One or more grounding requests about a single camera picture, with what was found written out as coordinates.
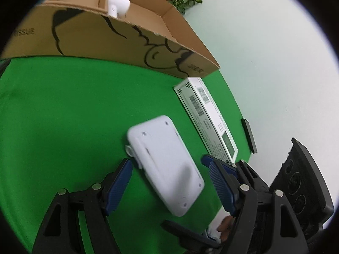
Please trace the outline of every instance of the person's hand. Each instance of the person's hand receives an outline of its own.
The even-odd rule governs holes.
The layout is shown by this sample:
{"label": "person's hand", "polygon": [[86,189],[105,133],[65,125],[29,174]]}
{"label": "person's hand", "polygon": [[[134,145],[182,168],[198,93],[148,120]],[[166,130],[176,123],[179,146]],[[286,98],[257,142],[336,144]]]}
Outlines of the person's hand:
{"label": "person's hand", "polygon": [[229,233],[231,232],[231,228],[234,222],[234,218],[232,216],[225,217],[219,227],[217,228],[218,232],[221,232],[220,240],[223,243],[227,240]]}

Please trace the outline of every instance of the printed cartoon drawing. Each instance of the printed cartoon drawing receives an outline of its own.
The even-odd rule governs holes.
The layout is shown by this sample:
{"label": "printed cartoon drawing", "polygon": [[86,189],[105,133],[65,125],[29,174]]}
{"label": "printed cartoon drawing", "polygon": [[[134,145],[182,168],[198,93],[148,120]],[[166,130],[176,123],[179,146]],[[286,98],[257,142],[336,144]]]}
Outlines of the printed cartoon drawing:
{"label": "printed cartoon drawing", "polygon": [[[60,40],[58,38],[58,35],[56,33],[56,27],[61,25],[62,23],[66,22],[67,20],[79,15],[80,13],[84,12],[83,10],[80,9],[74,9],[74,8],[67,8],[66,10],[58,10],[54,13],[53,15],[53,21],[52,21],[52,34],[53,37],[55,39],[55,45],[58,49],[58,51],[62,54],[65,55],[62,50],[60,49],[59,43]],[[108,24],[108,26],[110,27],[110,29],[116,33],[117,35],[120,35],[121,37],[124,37],[126,40],[127,38],[123,35],[121,35],[120,33],[118,33],[114,27],[111,24],[111,21],[108,17],[106,16],[102,16],[104,18],[104,20],[106,21],[106,23]]]}
{"label": "printed cartoon drawing", "polygon": [[[170,46],[172,42],[168,41],[166,38],[164,38],[163,44],[152,44],[150,43],[150,39],[145,36],[138,27],[133,26],[133,29],[138,32],[140,37],[146,40],[146,43],[144,45],[150,47],[144,57],[144,63],[146,66],[151,69],[157,70],[176,68],[178,71],[189,76],[187,72],[184,72],[180,69],[180,64],[193,54],[191,50],[188,50],[181,46],[178,48],[177,44],[173,46],[173,48],[171,48]],[[167,56],[166,61],[162,60],[162,55]],[[163,62],[168,62],[168,57],[172,59],[172,65],[169,66],[167,63],[167,66],[163,66]]]}
{"label": "printed cartoon drawing", "polygon": [[[74,39],[70,39],[72,36],[68,34],[69,39],[60,39],[61,36],[57,35],[56,28],[60,25],[64,24],[66,21],[77,17],[81,13],[85,11],[79,10],[79,9],[73,9],[73,8],[67,8],[66,10],[57,10],[53,15],[53,21],[52,21],[52,35],[55,39],[55,45],[57,50],[61,55],[65,55],[62,51],[60,45],[63,44],[64,48],[68,48],[69,45],[71,45],[71,41]],[[163,37],[156,37],[155,40],[151,41],[150,37],[146,36],[143,31],[138,28],[137,26],[131,26],[128,25],[124,28],[124,33],[118,32],[112,22],[108,17],[102,16],[101,17],[105,20],[106,24],[109,27],[109,31],[113,32],[115,35],[120,37],[120,40],[114,40],[112,37],[110,39],[113,39],[109,42],[109,44],[116,45],[116,42],[119,41],[120,46],[122,49],[128,49],[129,45],[132,45],[133,47],[138,47],[138,50],[141,51],[141,54],[132,55],[132,56],[143,56],[143,58],[140,58],[139,60],[135,60],[135,62],[140,62],[138,65],[143,66],[143,63],[146,67],[150,69],[155,70],[170,70],[170,69],[176,69],[181,73],[184,73],[186,76],[189,76],[187,72],[180,69],[180,65],[193,54],[191,50],[188,50],[179,44],[172,42],[170,40],[167,40]],[[98,41],[108,41],[106,39],[98,39]],[[96,45],[94,43],[88,43],[88,49],[94,48]]]}

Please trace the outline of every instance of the box flap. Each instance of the box flap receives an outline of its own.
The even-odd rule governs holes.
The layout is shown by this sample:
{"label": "box flap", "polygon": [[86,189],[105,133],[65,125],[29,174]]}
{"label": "box flap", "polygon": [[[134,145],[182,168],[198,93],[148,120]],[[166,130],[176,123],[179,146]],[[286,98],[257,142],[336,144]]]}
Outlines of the box flap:
{"label": "box flap", "polygon": [[151,10],[160,16],[164,15],[167,11],[173,8],[173,5],[166,0],[131,0],[131,3]]}
{"label": "box flap", "polygon": [[204,77],[218,69],[192,50],[133,24],[93,12],[48,5],[31,11],[1,57],[38,55],[104,59],[181,78]]}
{"label": "box flap", "polygon": [[167,39],[174,40],[163,19],[154,12],[141,6],[131,4],[126,17],[122,18],[129,23],[160,34]]}
{"label": "box flap", "polygon": [[176,8],[172,7],[162,18],[175,39],[180,39],[182,45],[203,55],[220,68],[213,55]]}

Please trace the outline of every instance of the barcode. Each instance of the barcode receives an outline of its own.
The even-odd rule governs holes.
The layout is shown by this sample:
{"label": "barcode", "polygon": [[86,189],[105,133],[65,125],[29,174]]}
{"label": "barcode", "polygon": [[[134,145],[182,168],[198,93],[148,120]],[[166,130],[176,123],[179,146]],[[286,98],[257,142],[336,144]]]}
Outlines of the barcode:
{"label": "barcode", "polygon": [[199,88],[197,88],[197,90],[198,90],[200,96],[202,97],[202,99],[204,100],[205,104],[207,104],[210,101],[210,99],[206,95],[204,89],[202,87],[199,87]]}
{"label": "barcode", "polygon": [[202,116],[202,115],[204,114],[204,112],[202,111],[200,105],[199,105],[198,102],[196,101],[194,95],[191,95],[191,96],[189,97],[189,100],[191,100],[191,102],[192,102],[194,108],[197,110],[198,115],[199,115],[199,116]]}

